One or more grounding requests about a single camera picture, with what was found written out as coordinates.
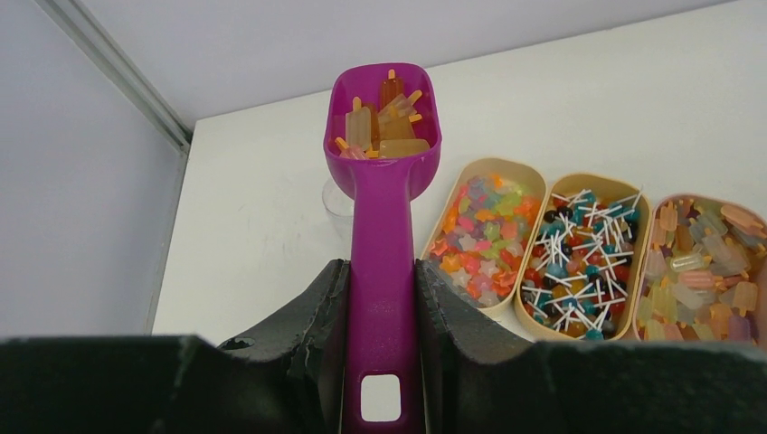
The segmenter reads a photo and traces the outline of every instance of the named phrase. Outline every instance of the bead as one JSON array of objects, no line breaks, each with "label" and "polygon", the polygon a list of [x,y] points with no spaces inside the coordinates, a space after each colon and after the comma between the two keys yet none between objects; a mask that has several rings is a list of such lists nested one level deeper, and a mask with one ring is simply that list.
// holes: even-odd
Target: bead
[{"label": "bead", "polygon": [[565,256],[570,256],[573,254],[573,247],[566,242],[563,242],[562,244],[560,244],[559,249],[562,251],[562,254]]},{"label": "bead", "polygon": [[583,310],[587,314],[593,315],[594,312],[596,312],[596,307],[594,307],[594,304],[589,300],[584,300],[581,302],[581,307],[583,307]]},{"label": "bead", "polygon": [[546,276],[541,279],[541,282],[543,283],[545,289],[551,289],[557,285],[555,280]]},{"label": "bead", "polygon": [[586,339],[590,341],[602,341],[604,336],[599,330],[589,330],[586,332]]},{"label": "bead", "polygon": [[526,269],[525,273],[523,273],[523,278],[525,280],[533,280],[535,281],[535,278],[538,277],[538,272],[534,269]]},{"label": "bead", "polygon": [[586,333],[586,325],[578,321],[571,321],[565,334],[570,337],[581,337]]},{"label": "bead", "polygon": [[568,289],[568,291],[570,291],[571,294],[575,295],[581,292],[583,288],[585,287],[586,287],[586,284],[583,283],[582,280],[574,280],[570,282],[570,288]]},{"label": "bead", "polygon": [[535,246],[532,253],[534,257],[541,258],[546,253],[546,248],[544,246]]},{"label": "bead", "polygon": [[599,253],[592,253],[592,255],[586,260],[586,262],[592,264],[592,265],[599,265],[601,264],[602,255]]},{"label": "bead", "polygon": [[556,213],[563,215],[567,220],[570,220],[573,217],[573,209],[565,205],[557,207]]},{"label": "bead", "polygon": [[545,314],[552,316],[559,315],[559,311],[556,310],[556,307],[554,307],[554,303],[549,303],[548,305],[544,305],[544,308],[542,309]]},{"label": "bead", "polygon": [[604,337],[610,339],[611,337],[615,336],[617,331],[617,328],[609,319],[605,319],[604,322],[601,323],[601,332]]},{"label": "bead", "polygon": [[567,270],[559,264],[551,263],[546,267],[546,272],[555,278],[566,278]]},{"label": "bead", "polygon": [[631,273],[631,269],[623,265],[616,265],[612,268],[612,272],[615,273],[615,278],[618,278],[623,281],[627,281],[629,280],[629,274]]},{"label": "bead", "polygon": [[551,223],[554,220],[556,220],[556,211],[555,210],[549,210],[547,212],[544,212],[544,221]]},{"label": "bead", "polygon": [[562,285],[557,285],[552,288],[552,298],[567,297],[569,294],[570,293],[567,292],[567,289],[565,289]]}]

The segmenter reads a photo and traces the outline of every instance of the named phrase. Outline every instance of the gray wall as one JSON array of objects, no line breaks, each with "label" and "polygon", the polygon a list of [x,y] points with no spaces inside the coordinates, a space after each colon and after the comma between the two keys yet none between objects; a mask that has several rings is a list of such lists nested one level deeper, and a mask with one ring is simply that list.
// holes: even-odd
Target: gray wall
[{"label": "gray wall", "polygon": [[141,333],[184,159],[34,1],[0,41],[0,335]]},{"label": "gray wall", "polygon": [[82,1],[190,126],[199,118],[329,89],[339,72],[363,63],[431,66],[724,3]]}]

